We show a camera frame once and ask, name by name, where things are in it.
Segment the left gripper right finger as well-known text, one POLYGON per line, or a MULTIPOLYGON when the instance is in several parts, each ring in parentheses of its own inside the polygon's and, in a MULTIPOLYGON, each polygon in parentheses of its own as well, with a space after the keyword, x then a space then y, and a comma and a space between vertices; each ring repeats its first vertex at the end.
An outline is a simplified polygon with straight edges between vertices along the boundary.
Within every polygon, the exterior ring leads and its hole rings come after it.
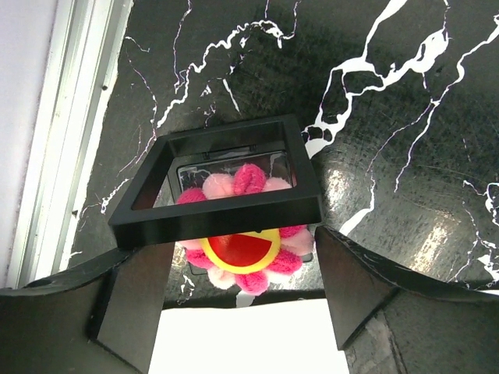
POLYGON ((498 296, 449 284, 372 252, 325 226, 315 231, 317 259, 338 349, 345 350, 360 331, 396 296, 474 306, 473 320, 498 316, 498 296))

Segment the white button-up shirt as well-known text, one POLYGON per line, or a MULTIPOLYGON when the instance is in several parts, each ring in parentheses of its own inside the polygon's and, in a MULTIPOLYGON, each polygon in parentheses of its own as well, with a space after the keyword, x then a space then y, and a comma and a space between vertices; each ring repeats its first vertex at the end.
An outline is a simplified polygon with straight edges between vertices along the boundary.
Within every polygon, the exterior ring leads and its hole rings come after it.
POLYGON ((152 373, 347 373, 323 299, 161 314, 152 373))

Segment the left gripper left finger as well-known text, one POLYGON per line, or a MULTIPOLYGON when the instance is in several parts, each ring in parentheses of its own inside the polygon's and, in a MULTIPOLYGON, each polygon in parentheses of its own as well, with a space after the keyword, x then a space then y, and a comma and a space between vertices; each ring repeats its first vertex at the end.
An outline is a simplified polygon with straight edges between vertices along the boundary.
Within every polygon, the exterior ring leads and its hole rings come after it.
POLYGON ((172 243, 113 249, 28 286, 27 367, 47 373, 146 373, 172 243))

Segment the black display frame box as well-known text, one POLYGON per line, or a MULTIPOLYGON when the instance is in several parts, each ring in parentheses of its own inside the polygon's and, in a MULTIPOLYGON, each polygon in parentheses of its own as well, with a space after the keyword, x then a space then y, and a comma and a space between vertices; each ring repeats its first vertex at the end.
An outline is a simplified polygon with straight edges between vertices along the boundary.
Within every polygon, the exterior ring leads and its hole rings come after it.
POLYGON ((124 249, 178 242, 233 277, 291 274, 313 250, 320 187, 294 115, 161 136, 109 225, 124 249))

